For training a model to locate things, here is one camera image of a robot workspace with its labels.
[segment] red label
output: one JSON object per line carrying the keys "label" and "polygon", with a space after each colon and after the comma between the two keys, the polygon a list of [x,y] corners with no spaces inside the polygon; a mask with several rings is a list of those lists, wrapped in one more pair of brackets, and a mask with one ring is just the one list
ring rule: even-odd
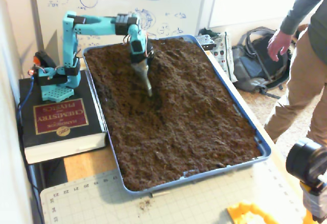
{"label": "red label", "polygon": [[48,133],[60,127],[79,127],[88,125],[82,99],[34,106],[35,132]]}

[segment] person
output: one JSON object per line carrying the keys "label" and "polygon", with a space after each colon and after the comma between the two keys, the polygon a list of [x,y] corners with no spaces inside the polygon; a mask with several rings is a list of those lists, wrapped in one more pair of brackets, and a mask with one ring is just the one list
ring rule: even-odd
{"label": "person", "polygon": [[280,28],[271,37],[268,53],[273,61],[278,61],[278,52],[286,53],[299,24],[320,2],[296,43],[286,93],[275,103],[264,124],[274,143],[323,90],[306,136],[327,145],[327,0],[295,0]]}

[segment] gray sleeve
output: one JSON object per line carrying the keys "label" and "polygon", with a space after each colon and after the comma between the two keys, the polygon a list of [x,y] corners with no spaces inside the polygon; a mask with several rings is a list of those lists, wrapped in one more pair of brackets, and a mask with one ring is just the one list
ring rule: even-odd
{"label": "gray sleeve", "polygon": [[287,16],[281,24],[281,31],[288,35],[293,35],[308,13],[321,0],[295,0],[292,9],[289,10]]}

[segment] blue tray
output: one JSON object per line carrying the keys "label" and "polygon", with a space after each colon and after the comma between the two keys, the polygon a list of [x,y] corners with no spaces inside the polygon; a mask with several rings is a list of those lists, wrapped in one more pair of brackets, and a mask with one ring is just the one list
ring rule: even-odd
{"label": "blue tray", "polygon": [[[201,50],[204,52],[203,48],[201,47],[201,45],[198,43],[198,41],[196,40],[196,38],[194,36],[191,36],[191,35],[182,35],[182,36],[166,37],[166,38],[160,38],[160,39],[169,39],[169,38],[183,38],[185,41],[196,43],[201,48]],[[270,146],[265,141],[265,139],[263,138],[263,136],[260,134],[260,132],[258,131],[258,129],[256,128],[256,126],[253,124],[253,122],[250,120],[248,114],[245,113],[244,109],[241,107],[241,105],[239,104],[238,100],[235,98],[235,96],[233,95],[233,93],[231,92],[231,90],[226,85],[225,81],[222,79],[222,77],[219,75],[218,71],[213,66],[213,68],[214,68],[214,70],[215,70],[218,78],[224,84],[224,86],[228,90],[230,96],[234,100],[234,102],[235,102],[235,109],[237,111],[239,111],[239,113],[242,114],[242,116],[244,118],[246,118],[248,120],[248,122],[250,123],[250,125],[256,130],[256,136],[253,139],[256,141],[256,143],[258,145],[258,149],[260,150],[260,152],[261,152],[262,155],[259,156],[259,157],[257,157],[257,158],[254,158],[254,159],[252,159],[251,161],[248,161],[248,162],[244,162],[244,163],[233,165],[233,166],[227,165],[225,168],[219,168],[219,169],[214,169],[214,170],[203,172],[203,173],[193,174],[193,175],[188,176],[188,177],[185,176],[185,175],[187,175],[187,172],[184,172],[184,175],[182,175],[181,178],[178,179],[178,180],[176,180],[176,181],[172,181],[172,182],[164,183],[164,184],[161,184],[161,185],[157,185],[155,187],[151,187],[151,188],[148,188],[148,189],[145,189],[145,190],[142,190],[142,191],[131,191],[131,190],[127,189],[125,187],[125,185],[124,185],[123,177],[121,175],[119,164],[118,164],[118,161],[117,161],[117,158],[116,158],[116,154],[115,154],[115,151],[114,151],[112,142],[111,142],[110,134],[108,132],[108,127],[107,127],[107,124],[106,124],[104,115],[102,113],[102,109],[101,109],[99,98],[98,98],[98,95],[97,95],[97,92],[96,92],[96,88],[94,86],[94,82],[92,80],[92,76],[90,74],[90,71],[89,71],[88,65],[86,63],[85,56],[84,56],[84,54],[88,50],[90,50],[90,49],[103,48],[103,47],[105,47],[105,46],[96,46],[96,47],[86,48],[83,51],[83,58],[84,58],[84,61],[85,61],[86,68],[88,70],[87,71],[87,74],[88,74],[89,84],[90,84],[91,89],[93,88],[93,93],[94,93],[94,96],[95,96],[95,98],[97,100],[97,104],[99,106],[99,110],[101,111],[101,117],[103,119],[103,123],[105,124],[106,130],[107,130],[107,133],[108,133],[108,137],[109,137],[109,141],[110,141],[110,146],[111,146],[111,149],[113,151],[113,155],[114,155],[114,158],[115,158],[115,161],[116,161],[116,165],[117,165],[117,168],[119,169],[120,180],[121,180],[121,182],[122,182],[122,184],[123,184],[123,186],[124,186],[124,188],[126,189],[127,192],[129,192],[130,194],[133,194],[133,195],[143,195],[143,194],[154,193],[154,192],[156,192],[158,190],[170,188],[170,187],[173,187],[173,186],[176,186],[176,185],[180,185],[180,184],[183,184],[183,183],[191,182],[191,181],[198,180],[198,179],[203,179],[205,177],[209,177],[209,176],[212,176],[212,175],[221,174],[223,172],[227,172],[227,171],[231,171],[231,170],[235,170],[235,169],[240,169],[240,168],[243,168],[243,167],[248,167],[250,165],[253,165],[254,163],[258,163],[258,162],[264,161],[264,160],[266,160],[266,159],[269,158],[269,156],[271,154],[271,148],[270,148]]]}

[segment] cutting mat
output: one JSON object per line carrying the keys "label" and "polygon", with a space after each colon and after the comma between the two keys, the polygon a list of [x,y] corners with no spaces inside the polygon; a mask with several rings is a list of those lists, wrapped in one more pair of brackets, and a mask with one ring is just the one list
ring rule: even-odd
{"label": "cutting mat", "polygon": [[271,159],[151,196],[127,193],[117,169],[41,192],[47,224],[225,224],[232,223],[226,208],[243,199],[259,204],[280,224],[300,224],[305,215]]}

